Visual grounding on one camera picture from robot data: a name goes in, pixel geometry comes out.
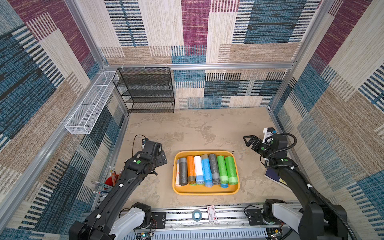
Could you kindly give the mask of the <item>grey trash bag roll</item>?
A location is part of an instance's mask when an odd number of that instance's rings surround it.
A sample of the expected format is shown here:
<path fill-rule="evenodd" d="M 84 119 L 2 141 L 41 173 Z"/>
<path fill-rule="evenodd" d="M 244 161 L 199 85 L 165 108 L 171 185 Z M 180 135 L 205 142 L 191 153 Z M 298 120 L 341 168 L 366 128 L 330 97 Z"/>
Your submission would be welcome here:
<path fill-rule="evenodd" d="M 217 156 L 215 154 L 209 154 L 209 161 L 211 166 L 213 184 L 219 185 L 221 183 L 221 179 L 220 179 Z"/>
<path fill-rule="evenodd" d="M 179 172 L 180 172 L 180 185 L 185 186 L 188 184 L 188 164 L 187 158 L 179 159 Z"/>

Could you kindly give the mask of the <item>white blue trash bag roll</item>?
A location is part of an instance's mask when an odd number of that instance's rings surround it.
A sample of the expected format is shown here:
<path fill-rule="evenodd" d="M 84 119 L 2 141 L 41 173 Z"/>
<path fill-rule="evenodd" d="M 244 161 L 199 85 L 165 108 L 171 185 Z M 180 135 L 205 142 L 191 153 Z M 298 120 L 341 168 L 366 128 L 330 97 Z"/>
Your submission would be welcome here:
<path fill-rule="evenodd" d="M 180 165 L 179 160 L 177 160 L 177 171 L 176 171 L 176 178 L 175 178 L 175 186 L 180 187 Z"/>

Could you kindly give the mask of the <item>orange trash bag roll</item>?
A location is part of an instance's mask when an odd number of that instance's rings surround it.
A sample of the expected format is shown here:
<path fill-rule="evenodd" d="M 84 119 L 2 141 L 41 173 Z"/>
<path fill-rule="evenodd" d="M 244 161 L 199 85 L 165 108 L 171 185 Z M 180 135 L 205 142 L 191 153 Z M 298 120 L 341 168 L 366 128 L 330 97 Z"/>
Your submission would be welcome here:
<path fill-rule="evenodd" d="M 196 184 L 195 161 L 193 156 L 187 156 L 188 184 Z"/>

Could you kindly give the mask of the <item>green trash bag roll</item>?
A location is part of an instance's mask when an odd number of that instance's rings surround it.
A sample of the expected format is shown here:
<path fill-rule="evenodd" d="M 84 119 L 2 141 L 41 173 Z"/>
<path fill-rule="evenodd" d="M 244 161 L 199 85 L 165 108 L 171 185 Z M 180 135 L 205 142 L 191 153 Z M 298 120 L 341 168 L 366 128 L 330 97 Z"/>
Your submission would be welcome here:
<path fill-rule="evenodd" d="M 225 164 L 227 169 L 229 185 L 233 185 L 233 186 L 237 185 L 239 181 L 238 181 L 237 169 L 236 169 L 234 158 L 226 157 Z"/>

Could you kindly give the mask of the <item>light blue trash bag roll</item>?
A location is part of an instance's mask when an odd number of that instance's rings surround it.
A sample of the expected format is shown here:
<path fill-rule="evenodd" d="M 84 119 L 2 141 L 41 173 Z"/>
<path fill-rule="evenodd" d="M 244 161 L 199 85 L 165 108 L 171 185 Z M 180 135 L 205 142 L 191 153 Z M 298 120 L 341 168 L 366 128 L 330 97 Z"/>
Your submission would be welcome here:
<path fill-rule="evenodd" d="M 201 155 L 201 159 L 202 159 L 202 167 L 203 167 L 203 174 L 204 174 L 204 183 L 205 184 L 213 184 L 213 178 L 212 178 L 209 156 L 208 155 Z"/>

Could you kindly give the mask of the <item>white blue-end trash bag roll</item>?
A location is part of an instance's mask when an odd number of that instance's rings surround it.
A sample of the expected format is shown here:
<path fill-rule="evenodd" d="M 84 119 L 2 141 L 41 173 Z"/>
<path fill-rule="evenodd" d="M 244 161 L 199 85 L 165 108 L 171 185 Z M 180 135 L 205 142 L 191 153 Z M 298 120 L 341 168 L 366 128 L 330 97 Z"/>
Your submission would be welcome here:
<path fill-rule="evenodd" d="M 202 167 L 202 159 L 200 156 L 194 156 L 195 174 L 197 185 L 204 185 L 204 174 Z"/>

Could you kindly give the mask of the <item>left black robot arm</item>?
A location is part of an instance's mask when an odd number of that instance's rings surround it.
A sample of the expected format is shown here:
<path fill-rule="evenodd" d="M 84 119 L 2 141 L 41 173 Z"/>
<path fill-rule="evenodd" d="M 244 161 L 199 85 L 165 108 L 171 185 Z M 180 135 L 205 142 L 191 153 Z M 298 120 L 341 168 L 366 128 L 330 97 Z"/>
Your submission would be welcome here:
<path fill-rule="evenodd" d="M 83 222 L 74 222 L 69 230 L 70 240 L 122 240 L 134 229 L 151 224 L 152 208 L 136 203 L 119 218 L 130 195 L 156 167 L 167 163 L 160 143 L 142 140 L 142 150 L 125 162 L 116 185 L 106 198 Z"/>

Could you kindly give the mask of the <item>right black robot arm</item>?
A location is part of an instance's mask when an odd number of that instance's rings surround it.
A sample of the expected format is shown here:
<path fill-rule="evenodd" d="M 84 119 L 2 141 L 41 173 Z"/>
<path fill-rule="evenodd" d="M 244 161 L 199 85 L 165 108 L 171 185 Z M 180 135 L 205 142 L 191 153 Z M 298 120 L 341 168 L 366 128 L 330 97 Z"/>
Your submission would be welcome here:
<path fill-rule="evenodd" d="M 302 211 L 297 211 L 285 201 L 267 199 L 263 205 L 264 222 L 283 222 L 302 240 L 355 240 L 348 224 L 347 212 L 325 198 L 301 172 L 296 162 L 287 157 L 286 151 L 297 144 L 293 134 L 273 134 L 265 140 L 255 135 L 244 136 L 244 142 L 264 160 L 264 167 L 274 171 L 299 200 Z"/>

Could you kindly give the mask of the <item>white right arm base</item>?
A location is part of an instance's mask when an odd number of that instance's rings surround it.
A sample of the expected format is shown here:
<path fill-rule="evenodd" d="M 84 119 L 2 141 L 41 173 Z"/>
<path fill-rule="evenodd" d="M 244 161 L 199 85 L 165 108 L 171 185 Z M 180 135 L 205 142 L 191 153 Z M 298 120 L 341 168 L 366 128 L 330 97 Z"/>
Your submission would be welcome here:
<path fill-rule="evenodd" d="M 262 207 L 248 205 L 244 208 L 244 214 L 251 226 L 256 225 L 288 225 L 297 234 L 303 213 L 293 208 L 282 200 L 267 199 Z"/>

